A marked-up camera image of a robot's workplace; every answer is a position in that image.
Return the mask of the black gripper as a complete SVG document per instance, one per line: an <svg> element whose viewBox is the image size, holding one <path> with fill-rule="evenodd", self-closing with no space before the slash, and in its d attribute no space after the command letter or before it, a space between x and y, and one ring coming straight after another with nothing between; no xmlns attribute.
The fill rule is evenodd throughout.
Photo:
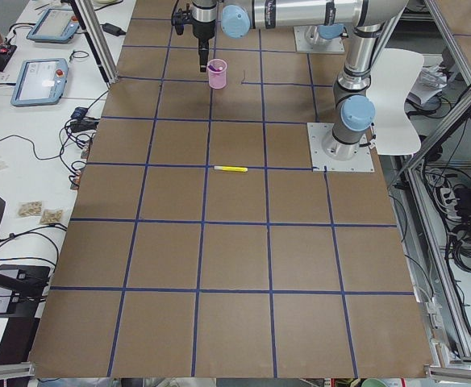
<svg viewBox="0 0 471 387"><path fill-rule="evenodd" d="M205 73L209 61L210 35L201 35L197 37L198 40L198 56L199 56L199 70Z"/></svg>

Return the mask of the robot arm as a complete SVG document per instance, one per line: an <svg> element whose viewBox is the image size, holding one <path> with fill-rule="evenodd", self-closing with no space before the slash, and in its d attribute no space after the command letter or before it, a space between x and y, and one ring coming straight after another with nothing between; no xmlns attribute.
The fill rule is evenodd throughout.
<svg viewBox="0 0 471 387"><path fill-rule="evenodd" d="M387 17L378 1L194 1L175 9L172 24L181 34L192 27L198 41L199 68L206 71L210 41L217 29L240 39L252 29L300 28L307 44L327 44L342 32L348 43L333 85L335 120L321 141L333 160L351 160L375 114L366 96L377 41Z"/></svg>

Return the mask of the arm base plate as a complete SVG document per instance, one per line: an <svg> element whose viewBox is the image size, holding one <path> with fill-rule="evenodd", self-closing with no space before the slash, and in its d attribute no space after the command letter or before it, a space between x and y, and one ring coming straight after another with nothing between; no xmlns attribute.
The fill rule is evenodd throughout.
<svg viewBox="0 0 471 387"><path fill-rule="evenodd" d="M314 172L373 173L374 166L366 134L357 144L341 144L332 133L332 123L306 125Z"/></svg>
<svg viewBox="0 0 471 387"><path fill-rule="evenodd" d="M343 54L342 35L345 32L341 23L331 26L294 27L296 51L319 54Z"/></svg>

